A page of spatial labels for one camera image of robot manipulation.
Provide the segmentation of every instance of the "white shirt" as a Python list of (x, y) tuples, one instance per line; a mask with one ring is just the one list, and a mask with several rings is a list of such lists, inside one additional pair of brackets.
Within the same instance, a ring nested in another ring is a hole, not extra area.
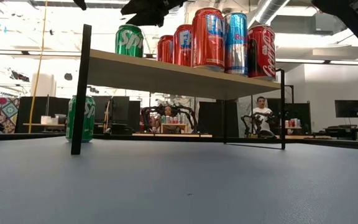
[[(269, 108), (260, 109), (259, 107), (256, 107), (252, 110), (252, 113), (271, 113), (271, 112), (272, 112), (272, 110)], [(260, 129), (270, 131), (270, 126), (266, 122), (266, 117), (262, 116), (262, 115), (259, 115), (259, 116), (262, 119), (262, 124), (260, 125)]]

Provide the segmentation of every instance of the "black shelf leg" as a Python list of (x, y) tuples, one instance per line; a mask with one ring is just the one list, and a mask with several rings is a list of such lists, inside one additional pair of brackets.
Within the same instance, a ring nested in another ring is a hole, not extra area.
[(92, 26), (84, 24), (82, 33), (82, 48), (80, 72), (78, 75), (77, 96), (75, 105), (75, 116), (73, 126), (73, 139), (71, 143), (71, 154), (81, 154), (82, 132), (84, 125), (86, 84), (88, 82), (88, 68), (90, 64)]
[(227, 102), (222, 100), (223, 144), (227, 143)]
[(281, 139), (281, 149), (285, 149), (285, 71), (279, 69), (280, 71), (280, 78), (281, 78), (281, 107), (280, 107), (280, 118), (281, 118), (281, 132), (280, 132), (280, 139)]

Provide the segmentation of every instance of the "red coca-cola can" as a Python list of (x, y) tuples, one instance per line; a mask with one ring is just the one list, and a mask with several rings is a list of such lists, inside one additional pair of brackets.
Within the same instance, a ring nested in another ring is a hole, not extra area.
[(173, 36), (163, 35), (157, 44), (157, 60), (160, 62), (173, 62)]
[(248, 30), (248, 76), (264, 80), (276, 79), (274, 31), (260, 25)]
[(191, 67), (191, 28), (180, 25), (173, 35), (173, 63)]
[(193, 67), (224, 70), (223, 16), (219, 9), (198, 9), (193, 19)]

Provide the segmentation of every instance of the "soda can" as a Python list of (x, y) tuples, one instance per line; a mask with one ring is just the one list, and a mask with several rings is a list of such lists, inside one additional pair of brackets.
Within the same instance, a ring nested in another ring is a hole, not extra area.
[(251, 78), (275, 80), (275, 34), (270, 26), (260, 25), (248, 30), (248, 74)]
[[(73, 139), (73, 127), (75, 116), (76, 96), (68, 102), (66, 139), (71, 142)], [(84, 125), (82, 130), (82, 142), (90, 142), (93, 139), (94, 112), (96, 103), (93, 98), (87, 96), (85, 99)]]
[(173, 62), (173, 36), (163, 35), (157, 43), (157, 60), (160, 62)]
[(224, 16), (224, 72), (248, 76), (247, 16), (231, 13)]
[(193, 67), (224, 70), (223, 16), (219, 9), (198, 9), (193, 18)]
[(191, 67), (191, 25), (180, 25), (173, 35), (173, 63)]
[(131, 24), (124, 24), (118, 28), (116, 34), (116, 54), (143, 57), (142, 30)]

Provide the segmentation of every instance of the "sprite logo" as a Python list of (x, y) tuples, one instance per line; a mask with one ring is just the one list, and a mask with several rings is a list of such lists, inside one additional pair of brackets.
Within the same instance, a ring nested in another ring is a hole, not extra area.
[(126, 49), (130, 49), (132, 46), (142, 48), (143, 46), (143, 39), (138, 37), (130, 30), (124, 30), (121, 33), (121, 40), (118, 43), (119, 45), (125, 45)]
[(84, 115), (87, 118), (90, 118), (91, 116), (94, 116), (94, 105), (90, 102), (85, 103), (85, 113)]

